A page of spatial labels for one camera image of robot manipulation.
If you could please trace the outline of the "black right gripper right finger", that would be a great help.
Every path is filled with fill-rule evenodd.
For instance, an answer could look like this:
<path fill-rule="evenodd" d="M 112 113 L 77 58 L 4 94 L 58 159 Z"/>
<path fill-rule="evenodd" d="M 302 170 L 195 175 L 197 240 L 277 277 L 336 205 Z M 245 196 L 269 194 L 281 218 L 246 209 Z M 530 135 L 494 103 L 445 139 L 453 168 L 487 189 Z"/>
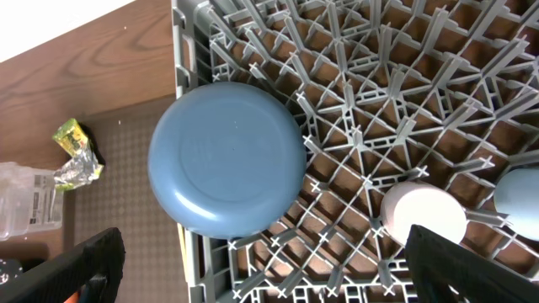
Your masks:
<path fill-rule="evenodd" d="M 537 285 L 423 226 L 411 226 L 405 257 L 420 302 L 454 302 L 452 290 L 471 302 L 538 301 Z"/>

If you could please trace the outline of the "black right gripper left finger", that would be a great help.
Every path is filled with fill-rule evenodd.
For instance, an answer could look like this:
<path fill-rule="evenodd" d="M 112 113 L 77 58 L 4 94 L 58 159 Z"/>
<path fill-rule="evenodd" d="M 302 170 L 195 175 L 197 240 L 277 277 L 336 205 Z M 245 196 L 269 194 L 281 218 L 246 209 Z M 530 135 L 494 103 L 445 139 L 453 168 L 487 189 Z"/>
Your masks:
<path fill-rule="evenodd" d="M 64 302 L 77 291 L 84 302 L 113 303 L 123 278 L 125 246 L 111 227 L 1 287 L 2 302 Z"/>

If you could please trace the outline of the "orange carrot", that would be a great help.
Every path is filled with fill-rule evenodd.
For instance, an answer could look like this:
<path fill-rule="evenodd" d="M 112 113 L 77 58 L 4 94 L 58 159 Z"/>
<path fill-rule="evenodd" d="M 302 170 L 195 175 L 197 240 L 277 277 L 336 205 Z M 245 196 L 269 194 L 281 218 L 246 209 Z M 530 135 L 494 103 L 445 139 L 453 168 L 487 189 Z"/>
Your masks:
<path fill-rule="evenodd" d="M 69 296 L 69 297 L 64 301 L 64 303 L 78 303 L 79 300 L 80 300 L 80 294 L 81 294 L 81 291 L 80 291 L 80 290 L 76 291 L 76 292 L 73 293 L 71 296 Z"/>

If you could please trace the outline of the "pink cup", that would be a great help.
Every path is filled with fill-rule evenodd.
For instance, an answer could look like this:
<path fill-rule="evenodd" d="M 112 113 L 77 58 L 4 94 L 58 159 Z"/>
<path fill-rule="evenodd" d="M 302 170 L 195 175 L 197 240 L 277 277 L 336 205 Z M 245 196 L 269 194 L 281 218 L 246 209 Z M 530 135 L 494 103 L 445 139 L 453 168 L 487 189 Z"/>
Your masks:
<path fill-rule="evenodd" d="M 460 203 L 446 191 L 427 183 L 402 182 L 392 186 L 381 204 L 382 224 L 390 237 L 405 245 L 412 225 L 423 226 L 459 244 L 467 218 Z"/>

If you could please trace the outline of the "yellow snack wrapper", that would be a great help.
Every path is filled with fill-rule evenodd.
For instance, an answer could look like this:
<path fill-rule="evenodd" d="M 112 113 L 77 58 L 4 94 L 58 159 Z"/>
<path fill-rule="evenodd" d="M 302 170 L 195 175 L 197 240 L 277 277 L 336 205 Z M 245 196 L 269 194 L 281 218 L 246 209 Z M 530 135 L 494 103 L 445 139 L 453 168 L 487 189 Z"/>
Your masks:
<path fill-rule="evenodd" d="M 52 140 L 70 156 L 70 160 L 53 174 L 57 190 L 77 189 L 99 179 L 104 164 L 94 152 L 90 136 L 77 120 L 71 118 L 61 125 Z"/>

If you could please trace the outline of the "light blue cup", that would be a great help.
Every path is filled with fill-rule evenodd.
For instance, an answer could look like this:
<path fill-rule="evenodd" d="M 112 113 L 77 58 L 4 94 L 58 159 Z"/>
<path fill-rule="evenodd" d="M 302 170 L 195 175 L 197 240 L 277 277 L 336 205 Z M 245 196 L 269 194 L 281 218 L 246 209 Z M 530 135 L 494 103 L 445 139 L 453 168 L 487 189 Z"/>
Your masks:
<path fill-rule="evenodd" d="M 538 241 L 538 169 L 519 168 L 505 174 L 494 191 L 495 209 L 506 214 L 517 234 Z"/>

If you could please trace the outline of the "large blue plate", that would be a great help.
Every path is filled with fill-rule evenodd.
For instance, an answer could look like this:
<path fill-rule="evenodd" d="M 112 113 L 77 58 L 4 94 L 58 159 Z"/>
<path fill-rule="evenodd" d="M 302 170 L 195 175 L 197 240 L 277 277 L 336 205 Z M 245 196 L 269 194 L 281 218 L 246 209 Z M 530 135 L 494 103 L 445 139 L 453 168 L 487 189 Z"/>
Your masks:
<path fill-rule="evenodd" d="M 218 239 L 268 229 L 302 189 L 307 151 L 291 112 L 265 91 L 216 82 L 174 101 L 157 123 L 147 172 L 158 203 Z"/>

